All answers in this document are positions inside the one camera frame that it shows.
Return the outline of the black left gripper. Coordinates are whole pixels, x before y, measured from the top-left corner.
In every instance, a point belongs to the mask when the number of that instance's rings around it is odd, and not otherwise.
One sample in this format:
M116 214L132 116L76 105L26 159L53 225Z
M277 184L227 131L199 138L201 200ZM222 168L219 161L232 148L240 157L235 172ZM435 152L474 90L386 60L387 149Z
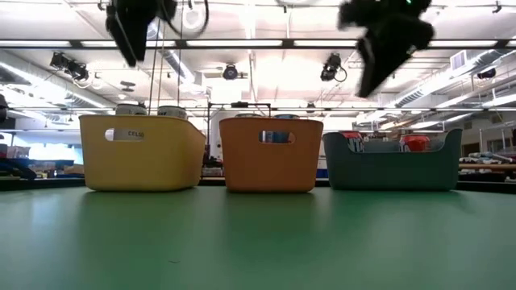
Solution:
M106 30L116 43L129 67L143 61L148 26L154 18L170 20L176 13L177 0L114 0L116 14L106 13Z

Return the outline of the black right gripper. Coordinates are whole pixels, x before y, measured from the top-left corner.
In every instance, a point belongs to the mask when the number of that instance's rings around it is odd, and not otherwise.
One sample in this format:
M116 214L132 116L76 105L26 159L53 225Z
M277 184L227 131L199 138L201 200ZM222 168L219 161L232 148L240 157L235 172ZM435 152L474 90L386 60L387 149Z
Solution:
M420 19L432 0L346 0L339 5L338 28L364 27L356 41L363 62L360 97L368 97L408 58L434 37L433 26Z

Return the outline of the white Celsius can black lid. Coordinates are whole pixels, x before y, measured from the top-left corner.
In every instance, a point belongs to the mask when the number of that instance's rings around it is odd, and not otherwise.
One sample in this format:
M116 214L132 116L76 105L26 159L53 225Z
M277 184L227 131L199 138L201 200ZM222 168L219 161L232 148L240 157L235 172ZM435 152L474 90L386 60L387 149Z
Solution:
M180 106L159 106L157 114L174 118L187 119L187 111Z
M147 114L144 104L119 104L115 107L114 114L119 115L143 115ZM112 129L111 141L141 141L144 139L144 133L137 128L116 127Z

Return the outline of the red Fanta soda can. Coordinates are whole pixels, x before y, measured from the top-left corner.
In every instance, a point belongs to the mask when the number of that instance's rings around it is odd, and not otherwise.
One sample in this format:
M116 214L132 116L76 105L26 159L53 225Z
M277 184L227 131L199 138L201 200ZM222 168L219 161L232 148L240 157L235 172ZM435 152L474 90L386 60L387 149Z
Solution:
M347 140L347 145L351 151L363 152L364 151L364 139L359 131L343 130L340 134Z
M424 134L403 135L399 142L401 152L424 152L430 150L430 139Z

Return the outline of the yellow plastic bin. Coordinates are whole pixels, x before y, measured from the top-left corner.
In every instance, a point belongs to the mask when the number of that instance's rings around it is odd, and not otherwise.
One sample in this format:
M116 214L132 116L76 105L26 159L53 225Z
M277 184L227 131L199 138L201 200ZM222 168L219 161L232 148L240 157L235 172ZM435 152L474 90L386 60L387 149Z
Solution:
M187 120L90 114L80 131L89 189L168 192L200 181L206 136Z

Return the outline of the orange plastic bin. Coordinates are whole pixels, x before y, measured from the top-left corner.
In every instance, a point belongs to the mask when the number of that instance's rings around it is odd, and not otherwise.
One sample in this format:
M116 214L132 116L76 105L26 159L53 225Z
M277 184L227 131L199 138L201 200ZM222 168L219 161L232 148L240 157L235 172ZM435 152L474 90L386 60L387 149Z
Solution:
M306 193L314 188L323 123L307 119L226 118L219 122L226 186L233 192ZM263 143L263 131L291 143Z

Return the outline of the white ceiling vent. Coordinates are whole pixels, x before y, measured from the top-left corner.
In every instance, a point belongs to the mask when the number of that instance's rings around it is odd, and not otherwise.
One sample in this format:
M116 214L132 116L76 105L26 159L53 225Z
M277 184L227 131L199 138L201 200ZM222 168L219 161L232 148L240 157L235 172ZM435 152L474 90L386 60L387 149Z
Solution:
M466 50L461 50L452 55L449 60L451 70L456 71L457 69L463 68L467 64L468 52Z

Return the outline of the blue-grey plastic bin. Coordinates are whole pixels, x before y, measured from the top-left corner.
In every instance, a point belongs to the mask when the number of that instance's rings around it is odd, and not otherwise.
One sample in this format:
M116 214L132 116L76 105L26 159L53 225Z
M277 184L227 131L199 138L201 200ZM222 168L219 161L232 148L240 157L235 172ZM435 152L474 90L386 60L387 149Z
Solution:
M347 139L322 137L330 186L335 190L448 191L458 181L462 130L448 131L436 151L351 151Z

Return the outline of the LED light bar beam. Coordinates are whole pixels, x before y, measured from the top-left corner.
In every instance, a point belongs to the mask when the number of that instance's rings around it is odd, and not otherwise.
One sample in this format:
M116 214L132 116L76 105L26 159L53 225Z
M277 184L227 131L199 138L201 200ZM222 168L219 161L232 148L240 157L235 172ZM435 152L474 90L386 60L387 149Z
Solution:
M149 40L147 48L170 49L352 49L355 39L162 39ZM0 49L111 50L115 41L108 39L0 39ZM436 39L430 50L516 49L516 39Z

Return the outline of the white round column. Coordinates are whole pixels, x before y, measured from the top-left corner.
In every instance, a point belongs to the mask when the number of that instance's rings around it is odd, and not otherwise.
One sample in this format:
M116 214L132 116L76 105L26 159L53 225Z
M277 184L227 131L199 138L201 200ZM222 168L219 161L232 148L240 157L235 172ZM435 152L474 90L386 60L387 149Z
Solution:
M210 142L210 157L214 157L217 160L223 158L222 154L222 142L220 137L219 123L227 117L225 110L214 112L210 116L210 129L209 129L209 142Z

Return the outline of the black rack frame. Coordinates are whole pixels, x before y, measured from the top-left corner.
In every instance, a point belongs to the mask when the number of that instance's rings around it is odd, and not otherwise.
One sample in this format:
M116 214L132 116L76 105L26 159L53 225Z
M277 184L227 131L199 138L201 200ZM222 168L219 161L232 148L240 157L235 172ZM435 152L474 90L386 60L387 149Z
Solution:
M210 119L222 110L258 111L264 116L272 116L272 105L270 103L236 101L231 103L209 102L206 108L206 117Z

